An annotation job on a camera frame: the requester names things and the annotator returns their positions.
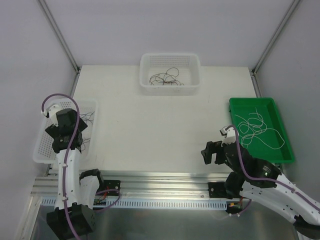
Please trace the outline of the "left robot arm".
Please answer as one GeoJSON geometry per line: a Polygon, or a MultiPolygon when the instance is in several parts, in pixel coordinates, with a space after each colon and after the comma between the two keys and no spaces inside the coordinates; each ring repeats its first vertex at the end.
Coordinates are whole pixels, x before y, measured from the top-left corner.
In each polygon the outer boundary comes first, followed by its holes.
{"type": "Polygon", "coordinates": [[[88,126],[78,112],[53,105],[45,115],[52,121],[45,132],[53,138],[58,164],[57,198],[46,223],[58,239],[70,240],[95,231],[94,198],[104,191],[105,182],[98,169],[80,172],[82,132],[88,126]]]}

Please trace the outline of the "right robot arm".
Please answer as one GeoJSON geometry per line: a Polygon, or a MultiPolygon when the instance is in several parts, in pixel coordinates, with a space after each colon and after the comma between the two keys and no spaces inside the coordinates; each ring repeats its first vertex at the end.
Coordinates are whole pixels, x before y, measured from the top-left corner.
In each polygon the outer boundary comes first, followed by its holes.
{"type": "Polygon", "coordinates": [[[214,162],[231,169],[224,183],[209,183],[209,193],[215,198],[253,200],[281,215],[305,237],[320,238],[319,202],[298,190],[272,163],[253,157],[236,143],[221,141],[207,142],[201,155],[206,165],[214,162]]]}

